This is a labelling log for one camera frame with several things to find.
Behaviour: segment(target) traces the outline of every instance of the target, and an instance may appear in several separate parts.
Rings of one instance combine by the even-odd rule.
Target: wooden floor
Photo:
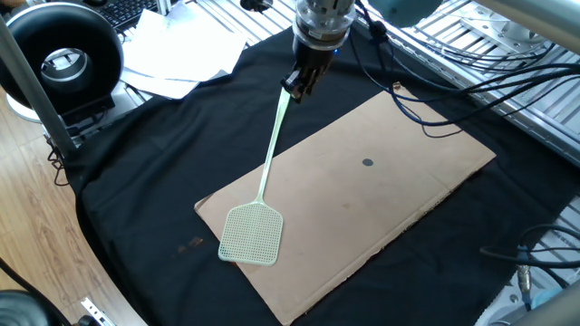
[[[73,191],[53,184],[50,151],[41,126],[14,115],[0,89],[0,256],[71,322],[89,297],[118,326],[144,325],[82,236]],[[0,272],[0,289],[18,288]]]

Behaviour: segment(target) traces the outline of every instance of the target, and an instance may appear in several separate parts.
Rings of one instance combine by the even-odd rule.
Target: fly swatter handle
[[[268,172],[270,172],[270,165],[272,164],[272,157],[274,156],[274,149],[276,148],[276,141],[278,140],[278,133],[286,114],[286,108],[290,102],[290,93],[284,88],[280,93],[280,101],[278,102],[278,110],[275,114],[274,129],[272,130],[272,138],[270,139],[270,146],[266,154],[266,163],[264,164],[264,172],[262,172],[262,180],[260,181],[260,189],[257,192],[256,201],[264,202],[264,191],[266,190],[266,182],[268,180]]]

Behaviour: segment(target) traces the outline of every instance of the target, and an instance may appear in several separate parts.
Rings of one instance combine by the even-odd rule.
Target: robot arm
[[[391,24],[405,27],[432,14],[441,0],[371,0],[370,4]],[[310,94],[328,70],[348,38],[354,19],[354,0],[297,0],[293,24],[296,62],[282,80],[295,101]]]

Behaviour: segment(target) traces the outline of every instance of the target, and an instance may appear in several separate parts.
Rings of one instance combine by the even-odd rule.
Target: pipe
[[[53,144],[63,156],[68,156],[76,149],[73,140],[2,17],[0,17],[0,60],[4,62],[24,96],[38,114]]]
[[[575,53],[580,53],[580,0],[475,0]]]

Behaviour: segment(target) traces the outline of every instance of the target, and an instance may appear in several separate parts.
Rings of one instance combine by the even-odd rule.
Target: keyboard
[[[116,0],[99,8],[97,11],[111,26],[129,27],[136,24],[143,9],[157,11],[156,0]]]

